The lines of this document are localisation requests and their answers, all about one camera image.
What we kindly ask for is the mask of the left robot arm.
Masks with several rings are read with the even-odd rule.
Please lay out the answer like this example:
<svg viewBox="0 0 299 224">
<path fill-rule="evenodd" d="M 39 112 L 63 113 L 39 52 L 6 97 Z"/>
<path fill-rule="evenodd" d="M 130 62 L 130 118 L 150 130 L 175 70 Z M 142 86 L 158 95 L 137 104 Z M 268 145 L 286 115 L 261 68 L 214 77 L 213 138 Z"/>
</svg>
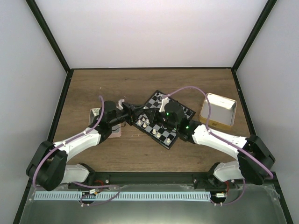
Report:
<svg viewBox="0 0 299 224">
<path fill-rule="evenodd" d="M 118 104 L 105 101 L 99 114 L 82 132 L 56 143 L 43 141 L 26 169 L 26 175 L 32 180 L 33 186 L 52 191 L 61 183 L 79 182 L 84 188 L 91 188 L 95 184 L 95 176 L 82 165 L 72 166 L 75 175 L 71 175 L 67 162 L 84 150 L 104 142 L 112 134 L 114 126 L 123 122 L 129 125 L 135 123 L 143 108 L 143 105 L 121 100 Z"/>
</svg>

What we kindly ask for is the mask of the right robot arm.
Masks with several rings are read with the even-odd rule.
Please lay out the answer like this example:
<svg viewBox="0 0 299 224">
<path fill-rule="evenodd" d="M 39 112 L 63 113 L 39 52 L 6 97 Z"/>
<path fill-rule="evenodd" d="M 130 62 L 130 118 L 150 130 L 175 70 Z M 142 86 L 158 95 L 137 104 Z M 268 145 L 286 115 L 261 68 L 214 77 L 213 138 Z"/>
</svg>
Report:
<svg viewBox="0 0 299 224">
<path fill-rule="evenodd" d="M 218 188 L 231 179 L 244 179 L 261 185 L 266 179 L 274 177 L 271 168 L 275 158 L 258 136 L 253 134 L 246 138 L 210 129 L 188 118 L 175 101 L 160 108 L 144 107 L 144 110 L 150 121 L 174 130 L 181 140 L 211 147 L 234 158 L 232 162 L 220 162 L 212 168 L 207 177 L 211 187 Z"/>
</svg>

